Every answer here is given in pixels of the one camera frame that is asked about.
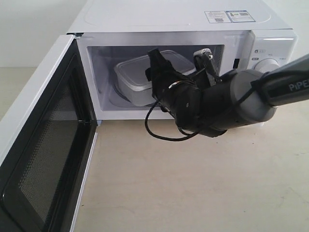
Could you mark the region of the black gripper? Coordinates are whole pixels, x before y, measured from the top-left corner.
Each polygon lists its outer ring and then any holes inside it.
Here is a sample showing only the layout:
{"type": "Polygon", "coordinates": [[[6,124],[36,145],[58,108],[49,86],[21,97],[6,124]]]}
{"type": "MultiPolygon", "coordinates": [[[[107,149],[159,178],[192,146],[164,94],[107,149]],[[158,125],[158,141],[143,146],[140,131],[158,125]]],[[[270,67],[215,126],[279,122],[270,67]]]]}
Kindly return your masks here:
{"type": "Polygon", "coordinates": [[[189,74],[178,72],[157,48],[147,55],[150,68],[146,69],[145,75],[151,81],[152,96],[162,111],[170,114],[199,114],[198,71],[189,74]]]}

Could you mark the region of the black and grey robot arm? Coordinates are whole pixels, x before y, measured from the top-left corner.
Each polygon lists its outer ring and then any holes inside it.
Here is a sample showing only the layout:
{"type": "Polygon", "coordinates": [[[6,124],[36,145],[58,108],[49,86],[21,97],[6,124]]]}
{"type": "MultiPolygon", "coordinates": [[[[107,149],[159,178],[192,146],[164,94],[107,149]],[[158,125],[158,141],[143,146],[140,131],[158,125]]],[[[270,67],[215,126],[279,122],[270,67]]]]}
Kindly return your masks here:
{"type": "Polygon", "coordinates": [[[309,98],[308,56],[271,72],[232,69],[223,75],[215,70],[208,48],[194,53],[196,69],[188,75],[176,71],[158,49],[148,57],[145,74],[154,105],[174,118],[182,141],[269,121],[278,106],[309,98]]]}

